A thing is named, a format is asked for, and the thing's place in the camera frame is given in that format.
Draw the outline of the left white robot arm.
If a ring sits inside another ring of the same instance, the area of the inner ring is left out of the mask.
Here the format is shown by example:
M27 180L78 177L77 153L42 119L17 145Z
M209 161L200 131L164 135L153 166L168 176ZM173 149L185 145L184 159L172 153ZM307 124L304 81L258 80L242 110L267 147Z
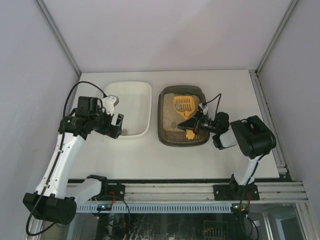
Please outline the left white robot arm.
M35 191L23 197L23 204L35 219L68 225L79 206L92 197L107 193L105 176L91 174L75 188L68 188L67 184L76 157L91 132L113 139L122 134L123 114L118 114L112 124L118 103L119 98L115 95L104 98L80 96L77 107L69 115L63 115L47 170Z

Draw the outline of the orange litter scoop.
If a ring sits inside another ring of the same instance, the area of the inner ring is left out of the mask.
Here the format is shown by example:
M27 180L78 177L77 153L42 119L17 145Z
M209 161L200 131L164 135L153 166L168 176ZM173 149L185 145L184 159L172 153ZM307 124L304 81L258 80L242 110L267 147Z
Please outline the orange litter scoop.
M175 105L180 104L182 111L177 111ZM195 101L190 95L177 95L173 98L173 106L175 111L183 116L184 120L188 120L195 111Z

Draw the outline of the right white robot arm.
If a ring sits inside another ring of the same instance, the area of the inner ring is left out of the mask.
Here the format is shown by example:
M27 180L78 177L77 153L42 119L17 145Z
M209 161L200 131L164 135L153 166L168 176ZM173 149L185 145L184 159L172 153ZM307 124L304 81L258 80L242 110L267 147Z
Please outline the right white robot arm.
M219 150L239 147L242 156L229 183L213 186L216 201L260 200L255 174L260 161L276 147L277 140L257 115L229 122L225 112L218 112L210 119L199 110L177 128L195 135L200 131L213 133L213 144Z

